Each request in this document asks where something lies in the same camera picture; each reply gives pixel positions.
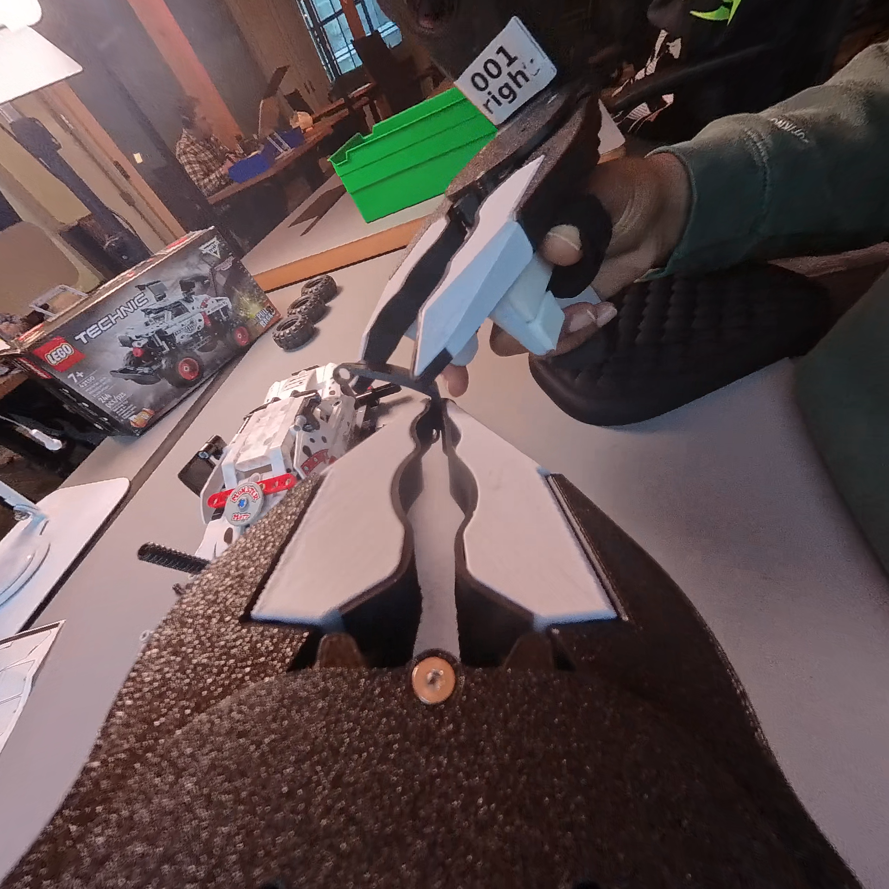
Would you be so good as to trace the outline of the black toy fender piece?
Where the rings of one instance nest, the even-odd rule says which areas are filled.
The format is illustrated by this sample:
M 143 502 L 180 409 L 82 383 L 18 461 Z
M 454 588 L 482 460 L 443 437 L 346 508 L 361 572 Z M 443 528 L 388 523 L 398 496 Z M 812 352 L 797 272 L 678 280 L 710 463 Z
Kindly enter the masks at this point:
M 410 389 L 428 396 L 436 403 L 442 400 L 438 384 L 435 381 L 426 381 L 420 376 L 412 374 L 409 369 L 400 366 L 388 363 L 354 362 L 345 363 L 342 367 L 347 370 L 360 388 L 368 388 L 371 382 L 382 382 L 399 386 L 402 389 Z

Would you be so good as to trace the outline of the person's right hand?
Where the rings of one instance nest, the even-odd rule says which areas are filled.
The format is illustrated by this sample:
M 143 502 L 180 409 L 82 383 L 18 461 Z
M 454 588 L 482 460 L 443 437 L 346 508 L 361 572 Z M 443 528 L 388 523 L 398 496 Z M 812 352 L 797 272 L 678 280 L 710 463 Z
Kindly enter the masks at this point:
M 692 200 L 683 163 L 666 152 L 600 163 L 588 192 L 612 223 L 605 259 L 590 281 L 602 300 L 566 308 L 555 355 L 579 348 L 616 317 L 607 297 L 663 266 L 683 235 Z

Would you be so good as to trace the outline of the white booklet stand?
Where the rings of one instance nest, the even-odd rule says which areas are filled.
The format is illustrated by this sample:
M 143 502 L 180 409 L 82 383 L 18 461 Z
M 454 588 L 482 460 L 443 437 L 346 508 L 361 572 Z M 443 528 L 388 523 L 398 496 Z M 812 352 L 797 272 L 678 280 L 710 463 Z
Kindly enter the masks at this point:
M 127 478 L 61 488 L 38 503 L 1 483 L 15 519 L 1 540 L 1 638 L 17 635 L 128 493 Z

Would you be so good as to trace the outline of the white sticker sheet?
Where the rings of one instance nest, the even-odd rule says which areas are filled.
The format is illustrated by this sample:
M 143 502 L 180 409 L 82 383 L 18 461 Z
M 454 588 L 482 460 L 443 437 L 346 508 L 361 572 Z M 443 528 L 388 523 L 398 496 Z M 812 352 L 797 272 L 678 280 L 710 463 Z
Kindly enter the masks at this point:
M 1 750 L 16 727 L 64 623 L 55 621 L 1 640 Z

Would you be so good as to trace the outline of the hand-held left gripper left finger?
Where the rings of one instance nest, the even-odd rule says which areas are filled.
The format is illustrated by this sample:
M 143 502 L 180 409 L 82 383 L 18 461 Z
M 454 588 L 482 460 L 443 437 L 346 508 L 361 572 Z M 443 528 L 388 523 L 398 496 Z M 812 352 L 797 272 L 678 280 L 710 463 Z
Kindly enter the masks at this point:
M 396 401 L 383 425 L 323 473 L 252 606 L 263 623 L 418 628 L 422 594 L 408 512 L 423 485 L 431 401 Z

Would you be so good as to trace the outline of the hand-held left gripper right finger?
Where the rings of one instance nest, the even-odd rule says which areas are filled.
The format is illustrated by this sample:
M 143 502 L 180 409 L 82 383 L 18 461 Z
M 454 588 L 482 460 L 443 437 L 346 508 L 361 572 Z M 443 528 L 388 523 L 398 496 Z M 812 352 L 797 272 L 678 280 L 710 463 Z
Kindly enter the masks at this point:
M 547 470 L 452 401 L 445 451 L 471 580 L 517 606 L 533 628 L 617 617 Z

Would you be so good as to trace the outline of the toy truck set box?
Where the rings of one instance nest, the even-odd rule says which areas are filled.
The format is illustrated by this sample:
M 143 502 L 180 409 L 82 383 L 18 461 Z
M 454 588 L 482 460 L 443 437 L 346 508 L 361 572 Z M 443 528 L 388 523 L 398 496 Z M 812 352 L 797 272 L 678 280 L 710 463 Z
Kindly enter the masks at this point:
M 32 327 L 11 359 L 101 432 L 138 437 L 280 319 L 206 228 Z

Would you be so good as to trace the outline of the black honeycomb pad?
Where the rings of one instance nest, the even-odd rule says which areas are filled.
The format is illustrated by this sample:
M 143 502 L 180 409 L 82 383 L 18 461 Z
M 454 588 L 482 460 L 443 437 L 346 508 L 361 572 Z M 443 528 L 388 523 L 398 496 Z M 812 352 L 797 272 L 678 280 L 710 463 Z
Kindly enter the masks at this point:
M 617 315 L 533 380 L 570 417 L 619 427 L 659 417 L 785 358 L 827 332 L 828 290 L 771 263 L 634 283 Z

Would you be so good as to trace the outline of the paned window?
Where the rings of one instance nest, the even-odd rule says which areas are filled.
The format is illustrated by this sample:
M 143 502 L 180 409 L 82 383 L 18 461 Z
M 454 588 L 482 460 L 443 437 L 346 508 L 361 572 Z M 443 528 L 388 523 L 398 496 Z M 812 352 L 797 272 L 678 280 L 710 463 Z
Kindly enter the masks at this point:
M 297 1 L 296 4 L 331 81 L 362 65 L 341 2 Z M 399 28 L 384 14 L 377 1 L 356 1 L 355 6 L 366 35 L 380 34 L 389 48 L 402 43 Z

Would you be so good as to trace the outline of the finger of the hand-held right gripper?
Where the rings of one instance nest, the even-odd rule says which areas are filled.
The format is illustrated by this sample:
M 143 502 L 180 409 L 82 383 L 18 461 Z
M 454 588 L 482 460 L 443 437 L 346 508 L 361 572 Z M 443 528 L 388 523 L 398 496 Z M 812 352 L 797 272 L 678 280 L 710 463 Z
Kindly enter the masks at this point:
M 484 198 L 468 239 L 419 311 L 413 375 L 437 376 L 459 356 L 531 262 L 517 208 L 544 160 L 529 161 Z
M 389 280 L 375 313 L 364 331 L 360 362 L 388 363 L 399 341 L 416 324 L 423 303 L 443 280 L 449 261 L 468 239 L 484 198 L 469 192 L 450 205 L 409 250 L 406 259 Z M 477 350 L 476 335 L 450 363 L 465 366 Z

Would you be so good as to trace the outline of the white toy brick truck model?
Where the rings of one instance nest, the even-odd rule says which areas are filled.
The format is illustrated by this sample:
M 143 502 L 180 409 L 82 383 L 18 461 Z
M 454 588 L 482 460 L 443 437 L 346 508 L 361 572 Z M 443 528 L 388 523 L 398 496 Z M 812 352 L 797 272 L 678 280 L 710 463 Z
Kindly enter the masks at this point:
M 201 572 L 285 495 L 371 436 L 381 402 L 400 390 L 392 374 L 372 383 L 335 363 L 274 382 L 229 442 L 208 439 L 178 474 L 201 501 L 205 532 L 196 553 L 147 542 L 139 560 Z

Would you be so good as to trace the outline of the green plastic bin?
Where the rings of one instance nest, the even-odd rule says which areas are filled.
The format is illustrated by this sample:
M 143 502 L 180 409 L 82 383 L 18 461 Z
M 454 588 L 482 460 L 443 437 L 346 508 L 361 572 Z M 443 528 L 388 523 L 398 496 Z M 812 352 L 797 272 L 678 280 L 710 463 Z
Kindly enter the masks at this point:
M 329 158 L 371 223 L 443 194 L 495 138 L 496 127 L 456 88 L 357 134 Z

